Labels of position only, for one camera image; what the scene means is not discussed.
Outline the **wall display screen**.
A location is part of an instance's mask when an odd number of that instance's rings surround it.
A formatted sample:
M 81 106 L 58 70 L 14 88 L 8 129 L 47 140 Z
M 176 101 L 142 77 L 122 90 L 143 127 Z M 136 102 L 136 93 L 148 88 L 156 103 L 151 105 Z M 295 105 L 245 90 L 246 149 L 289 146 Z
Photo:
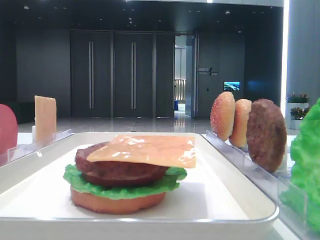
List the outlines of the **wall display screen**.
M 239 81 L 224 81 L 223 90 L 229 92 L 239 92 L 240 91 L 240 82 Z

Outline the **upright green lettuce leaf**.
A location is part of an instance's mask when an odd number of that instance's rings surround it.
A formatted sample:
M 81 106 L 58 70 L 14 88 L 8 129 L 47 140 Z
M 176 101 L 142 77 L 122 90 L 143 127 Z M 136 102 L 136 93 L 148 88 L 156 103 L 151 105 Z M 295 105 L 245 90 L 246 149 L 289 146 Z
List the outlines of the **upright green lettuce leaf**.
M 303 216 L 320 233 L 320 101 L 314 104 L 300 124 L 300 133 L 291 142 L 291 186 L 281 193 L 281 201 Z

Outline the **brown meat patty on burger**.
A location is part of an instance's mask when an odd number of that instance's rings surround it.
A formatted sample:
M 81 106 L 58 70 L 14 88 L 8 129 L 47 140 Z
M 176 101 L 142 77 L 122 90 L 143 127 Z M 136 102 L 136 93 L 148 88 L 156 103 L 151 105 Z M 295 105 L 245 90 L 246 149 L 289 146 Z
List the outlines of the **brown meat patty on burger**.
M 82 177 L 93 185 L 103 187 L 145 186 L 164 177 L 167 166 L 146 163 L 119 161 L 90 162 L 87 157 L 92 152 L 104 147 L 108 142 L 101 142 L 84 149 L 78 149 L 75 166 Z

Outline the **white planter with flowers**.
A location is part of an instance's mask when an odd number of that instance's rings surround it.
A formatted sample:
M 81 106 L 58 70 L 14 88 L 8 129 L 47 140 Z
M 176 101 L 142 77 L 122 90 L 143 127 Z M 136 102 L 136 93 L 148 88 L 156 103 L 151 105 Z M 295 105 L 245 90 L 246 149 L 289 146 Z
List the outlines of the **white planter with flowers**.
M 285 106 L 285 123 L 288 129 L 298 130 L 301 121 L 309 111 L 310 98 L 307 93 L 287 95 Z

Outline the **upright brown meat patty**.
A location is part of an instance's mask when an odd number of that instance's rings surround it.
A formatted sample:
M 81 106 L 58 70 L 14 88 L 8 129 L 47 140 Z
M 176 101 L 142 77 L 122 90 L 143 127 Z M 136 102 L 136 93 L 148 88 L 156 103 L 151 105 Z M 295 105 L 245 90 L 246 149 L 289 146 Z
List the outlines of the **upright brown meat patty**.
M 246 141 L 251 160 L 269 173 L 282 163 L 287 129 L 281 109 L 265 98 L 254 101 L 247 121 Z

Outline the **left long clear rail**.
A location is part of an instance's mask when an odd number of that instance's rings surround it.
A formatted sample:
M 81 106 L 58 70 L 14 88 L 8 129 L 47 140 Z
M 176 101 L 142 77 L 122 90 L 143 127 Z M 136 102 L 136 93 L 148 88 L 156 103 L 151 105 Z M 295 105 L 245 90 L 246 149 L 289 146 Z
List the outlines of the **left long clear rail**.
M 34 153 L 34 152 L 39 152 L 40 149 L 47 147 L 53 143 L 56 143 L 62 139 L 65 139 L 69 136 L 71 136 L 72 130 L 67 129 L 65 131 L 58 131 L 52 135 L 52 138 L 49 140 L 45 141 L 44 143 L 31 143 L 31 144 L 20 144 L 17 145 L 13 148 L 10 148 L 7 150 L 6 153 L 3 153 L 0 156 L 0 166 L 4 166 L 12 161 L 15 161 L 19 158 L 22 158 L 28 154 Z

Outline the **cheese slice on burger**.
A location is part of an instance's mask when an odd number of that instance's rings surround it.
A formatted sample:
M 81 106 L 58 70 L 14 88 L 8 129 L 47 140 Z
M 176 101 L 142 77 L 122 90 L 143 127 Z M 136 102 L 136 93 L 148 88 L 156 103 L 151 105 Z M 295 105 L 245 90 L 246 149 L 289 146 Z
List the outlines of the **cheese slice on burger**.
M 117 135 L 87 157 L 93 162 L 126 162 L 195 168 L 195 138 L 173 135 Z

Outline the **sesame bun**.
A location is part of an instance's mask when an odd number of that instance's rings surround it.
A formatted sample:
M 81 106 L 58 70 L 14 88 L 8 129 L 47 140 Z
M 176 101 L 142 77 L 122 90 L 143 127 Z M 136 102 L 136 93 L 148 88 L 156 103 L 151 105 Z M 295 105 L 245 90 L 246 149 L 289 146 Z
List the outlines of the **sesame bun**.
M 219 94 L 212 104 L 210 125 L 222 141 L 226 141 L 233 132 L 235 109 L 234 95 L 230 91 Z
M 239 99 L 235 102 L 235 115 L 232 134 L 229 141 L 238 148 L 247 144 L 247 122 L 251 111 L 252 101 L 248 99 Z

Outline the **right long clear rail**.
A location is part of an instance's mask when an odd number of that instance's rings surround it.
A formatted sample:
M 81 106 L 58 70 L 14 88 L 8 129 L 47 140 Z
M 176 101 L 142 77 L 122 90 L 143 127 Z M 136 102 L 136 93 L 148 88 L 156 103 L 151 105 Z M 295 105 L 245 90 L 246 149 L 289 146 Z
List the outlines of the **right long clear rail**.
M 284 165 L 275 173 L 268 173 L 249 158 L 248 148 L 237 148 L 218 139 L 207 130 L 205 138 L 222 153 L 242 174 L 253 182 L 279 207 L 279 217 L 273 223 L 268 240 L 318 240 L 320 224 L 316 214 L 320 207 L 314 205 L 307 193 L 291 183 L 291 159 L 287 152 Z

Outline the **white rectangular metal tray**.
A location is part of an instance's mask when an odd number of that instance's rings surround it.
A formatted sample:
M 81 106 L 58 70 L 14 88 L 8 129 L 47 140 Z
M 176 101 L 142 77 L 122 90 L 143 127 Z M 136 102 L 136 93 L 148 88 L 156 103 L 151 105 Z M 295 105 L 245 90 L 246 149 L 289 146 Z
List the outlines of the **white rectangular metal tray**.
M 279 207 L 203 136 L 195 134 L 196 168 L 164 201 L 129 215 L 76 207 L 65 166 L 77 149 L 113 132 L 75 133 L 0 169 L 3 240 L 263 240 Z

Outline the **long clear rail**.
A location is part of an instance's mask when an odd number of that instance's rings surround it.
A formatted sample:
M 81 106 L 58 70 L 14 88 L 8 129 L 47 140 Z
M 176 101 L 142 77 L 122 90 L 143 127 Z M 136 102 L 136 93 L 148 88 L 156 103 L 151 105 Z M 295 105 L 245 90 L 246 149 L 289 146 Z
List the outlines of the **long clear rail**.
M 49 140 L 45 141 L 44 143 L 31 143 L 31 144 L 20 144 L 17 145 L 13 148 L 10 148 L 7 150 L 6 153 L 3 153 L 0 156 L 0 166 L 4 166 L 12 161 L 15 161 L 19 158 L 22 158 L 28 154 L 34 153 L 34 152 L 39 152 L 40 149 L 47 147 L 53 143 L 56 143 L 62 139 L 65 139 L 69 136 L 71 136 L 72 130 L 67 129 L 65 131 L 58 131 L 52 135 L 52 138 Z
M 268 240 L 318 240 L 320 224 L 316 214 L 320 207 L 314 205 L 307 193 L 291 183 L 291 159 L 287 152 L 284 165 L 275 173 L 268 173 L 249 158 L 248 148 L 237 148 L 218 139 L 207 130 L 205 138 L 222 153 L 242 174 L 253 182 L 279 207 L 279 217 L 273 223 Z

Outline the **upright cheese slice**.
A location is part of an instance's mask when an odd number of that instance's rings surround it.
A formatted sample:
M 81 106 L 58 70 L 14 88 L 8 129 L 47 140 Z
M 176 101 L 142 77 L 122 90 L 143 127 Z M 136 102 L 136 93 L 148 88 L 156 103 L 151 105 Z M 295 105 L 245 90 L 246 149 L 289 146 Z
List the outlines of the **upright cheese slice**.
M 34 96 L 35 140 L 49 140 L 57 131 L 57 103 L 52 97 Z

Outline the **dark double doors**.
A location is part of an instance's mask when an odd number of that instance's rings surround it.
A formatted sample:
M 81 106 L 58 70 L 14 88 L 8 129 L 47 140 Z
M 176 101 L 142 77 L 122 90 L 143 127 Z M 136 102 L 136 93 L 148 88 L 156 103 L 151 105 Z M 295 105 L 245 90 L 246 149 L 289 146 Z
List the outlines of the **dark double doors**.
M 174 50 L 171 33 L 73 30 L 71 115 L 171 118 Z

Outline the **green lettuce leaf on burger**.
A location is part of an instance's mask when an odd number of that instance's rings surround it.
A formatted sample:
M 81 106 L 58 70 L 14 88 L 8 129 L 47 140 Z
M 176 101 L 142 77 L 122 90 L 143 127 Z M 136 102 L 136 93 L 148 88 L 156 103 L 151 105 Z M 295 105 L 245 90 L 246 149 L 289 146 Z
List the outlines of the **green lettuce leaf on burger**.
M 68 164 L 65 167 L 63 175 L 63 178 L 70 183 L 71 187 L 77 192 L 88 193 L 112 200 L 135 199 L 171 192 L 179 187 L 180 183 L 178 181 L 182 181 L 186 177 L 187 171 L 184 168 L 169 167 L 160 180 L 146 185 L 104 187 L 89 183 L 85 180 L 75 165 Z

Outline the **upright red tomato slice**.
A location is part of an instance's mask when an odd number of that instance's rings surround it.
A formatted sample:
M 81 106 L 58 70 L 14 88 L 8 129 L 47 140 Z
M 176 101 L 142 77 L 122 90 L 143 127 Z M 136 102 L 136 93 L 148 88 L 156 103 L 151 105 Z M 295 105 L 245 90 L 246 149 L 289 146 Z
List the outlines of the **upright red tomato slice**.
M 16 147 L 18 141 L 17 119 L 10 107 L 0 105 L 0 154 Z

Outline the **bottom bun on tray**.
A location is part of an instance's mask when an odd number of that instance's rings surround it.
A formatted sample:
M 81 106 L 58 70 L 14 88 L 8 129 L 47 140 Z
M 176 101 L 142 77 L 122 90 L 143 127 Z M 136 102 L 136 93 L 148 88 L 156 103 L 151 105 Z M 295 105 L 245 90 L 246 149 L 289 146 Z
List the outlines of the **bottom bun on tray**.
M 165 195 L 166 193 L 163 192 L 144 197 L 115 200 L 91 193 L 81 193 L 72 187 L 70 188 L 71 200 L 75 206 L 95 213 L 111 215 L 133 214 L 140 210 L 149 209 L 161 203 Z

